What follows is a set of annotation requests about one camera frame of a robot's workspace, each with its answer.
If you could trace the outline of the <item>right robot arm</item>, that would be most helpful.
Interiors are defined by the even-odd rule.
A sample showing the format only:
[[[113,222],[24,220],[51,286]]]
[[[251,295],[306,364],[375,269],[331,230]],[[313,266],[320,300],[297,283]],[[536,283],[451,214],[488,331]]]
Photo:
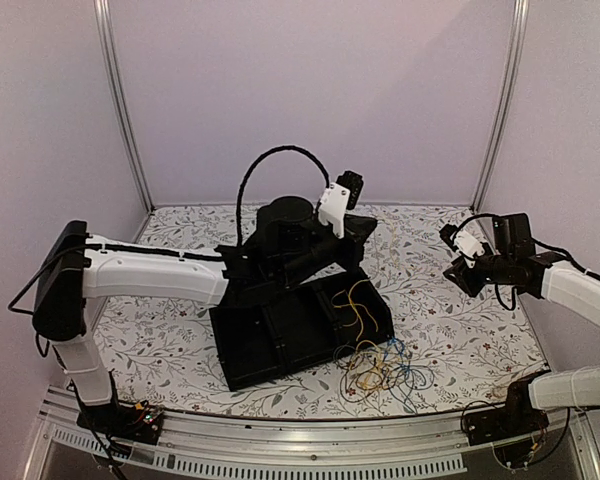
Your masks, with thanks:
[[[498,291],[528,294],[570,310],[600,328],[600,275],[580,265],[561,247],[535,239],[525,213],[485,215],[492,222],[494,245],[465,230],[481,214],[460,225],[441,228],[441,240],[457,254],[443,275],[474,298],[487,285]],[[532,424],[536,410],[600,408],[600,365],[562,372],[540,372],[513,382],[497,427],[517,436]]]

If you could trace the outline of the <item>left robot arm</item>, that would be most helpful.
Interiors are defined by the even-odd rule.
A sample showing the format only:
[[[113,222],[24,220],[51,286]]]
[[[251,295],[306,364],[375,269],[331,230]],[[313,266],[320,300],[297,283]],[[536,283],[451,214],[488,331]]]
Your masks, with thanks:
[[[258,209],[250,237],[213,249],[170,249],[92,235],[69,222],[40,269],[24,286],[36,291],[27,315],[58,353],[91,419],[108,434],[128,426],[115,382],[84,318],[89,299],[132,296],[191,300],[212,307],[263,306],[337,264],[355,272],[377,220],[351,213],[347,200],[317,207],[297,196]]]

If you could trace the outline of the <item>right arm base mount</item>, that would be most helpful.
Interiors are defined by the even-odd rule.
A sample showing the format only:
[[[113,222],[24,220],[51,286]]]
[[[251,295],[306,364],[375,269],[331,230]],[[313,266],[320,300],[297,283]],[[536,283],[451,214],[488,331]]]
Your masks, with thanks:
[[[470,446],[490,445],[502,467],[519,470],[529,467],[544,446],[549,418],[544,411],[478,400],[462,410],[460,427]]]

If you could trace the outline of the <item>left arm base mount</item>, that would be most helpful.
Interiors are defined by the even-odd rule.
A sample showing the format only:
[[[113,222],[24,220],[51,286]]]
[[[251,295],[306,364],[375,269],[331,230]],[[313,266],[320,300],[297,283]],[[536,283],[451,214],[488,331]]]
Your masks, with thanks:
[[[156,445],[164,422],[164,408],[146,401],[134,406],[111,402],[107,405],[80,404],[77,425],[107,437]]]

